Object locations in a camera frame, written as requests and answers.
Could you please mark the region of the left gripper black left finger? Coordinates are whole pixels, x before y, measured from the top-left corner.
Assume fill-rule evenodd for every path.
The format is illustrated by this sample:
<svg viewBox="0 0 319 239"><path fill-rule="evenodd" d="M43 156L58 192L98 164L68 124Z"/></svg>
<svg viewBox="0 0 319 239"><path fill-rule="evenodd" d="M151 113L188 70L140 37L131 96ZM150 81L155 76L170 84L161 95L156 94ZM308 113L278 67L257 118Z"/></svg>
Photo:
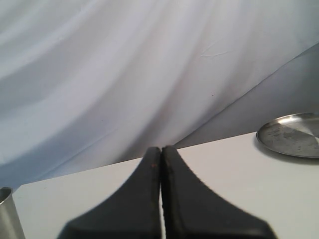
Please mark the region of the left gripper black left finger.
<svg viewBox="0 0 319 239"><path fill-rule="evenodd" d="M108 199L69 221L60 239L160 239L160 149L150 147Z"/></svg>

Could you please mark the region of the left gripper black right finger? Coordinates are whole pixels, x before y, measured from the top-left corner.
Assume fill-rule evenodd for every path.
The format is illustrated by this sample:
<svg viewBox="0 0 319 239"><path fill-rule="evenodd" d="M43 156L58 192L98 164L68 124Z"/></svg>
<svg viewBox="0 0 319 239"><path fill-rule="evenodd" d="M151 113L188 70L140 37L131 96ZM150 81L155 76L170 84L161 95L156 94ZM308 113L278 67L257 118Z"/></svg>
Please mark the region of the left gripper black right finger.
<svg viewBox="0 0 319 239"><path fill-rule="evenodd" d="M275 239L269 224L209 189L172 146L162 148L161 196L168 239Z"/></svg>

